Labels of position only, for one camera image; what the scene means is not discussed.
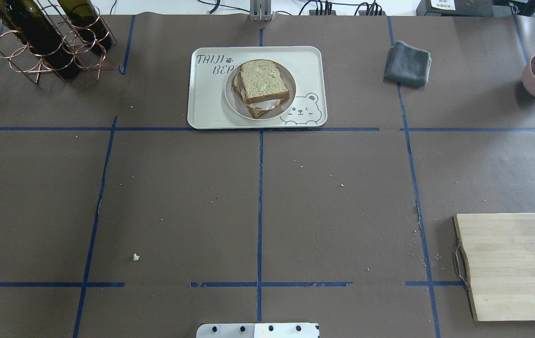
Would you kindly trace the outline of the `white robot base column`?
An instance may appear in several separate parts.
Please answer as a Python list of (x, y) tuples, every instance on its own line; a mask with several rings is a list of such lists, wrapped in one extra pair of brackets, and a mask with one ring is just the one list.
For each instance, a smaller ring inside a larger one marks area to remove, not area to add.
[(206, 323), (197, 338), (319, 338), (318, 323)]

